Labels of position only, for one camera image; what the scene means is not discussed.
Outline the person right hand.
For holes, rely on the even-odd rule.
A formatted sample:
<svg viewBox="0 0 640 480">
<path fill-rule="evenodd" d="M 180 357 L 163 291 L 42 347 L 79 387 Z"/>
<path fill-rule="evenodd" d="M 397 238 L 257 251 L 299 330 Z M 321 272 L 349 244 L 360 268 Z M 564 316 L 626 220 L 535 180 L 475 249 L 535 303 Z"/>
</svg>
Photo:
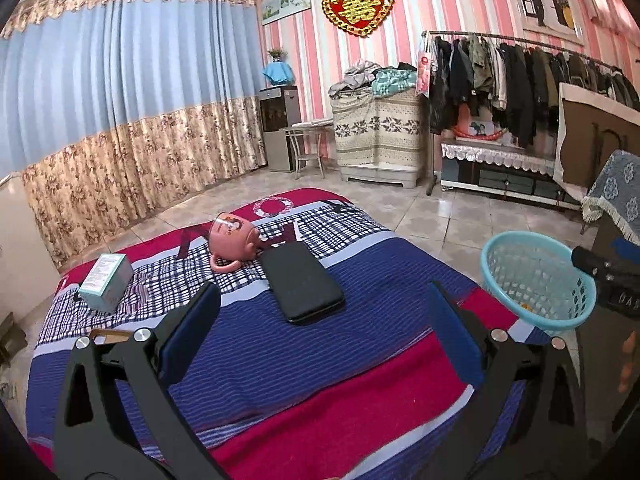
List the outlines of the person right hand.
<svg viewBox="0 0 640 480">
<path fill-rule="evenodd" d="M 623 342 L 623 367 L 620 370 L 620 382 L 617 388 L 619 393 L 624 393 L 629 388 L 630 378 L 634 371 L 634 356 L 638 348 L 637 339 L 638 333 L 634 330 Z"/>
</svg>

